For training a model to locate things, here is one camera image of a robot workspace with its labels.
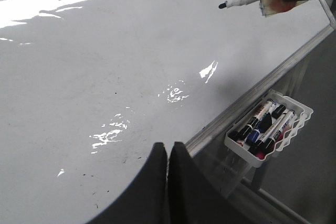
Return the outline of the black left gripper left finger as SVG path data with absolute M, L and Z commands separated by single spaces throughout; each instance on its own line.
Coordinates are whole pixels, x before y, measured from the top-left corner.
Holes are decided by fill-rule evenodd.
M 163 143 L 152 150 L 124 192 L 89 223 L 162 223 L 167 153 Z

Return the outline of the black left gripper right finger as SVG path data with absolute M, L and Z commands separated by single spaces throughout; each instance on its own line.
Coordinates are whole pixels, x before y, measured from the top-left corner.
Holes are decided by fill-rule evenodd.
M 182 142 L 171 150 L 167 191 L 171 223 L 249 223 L 209 183 Z

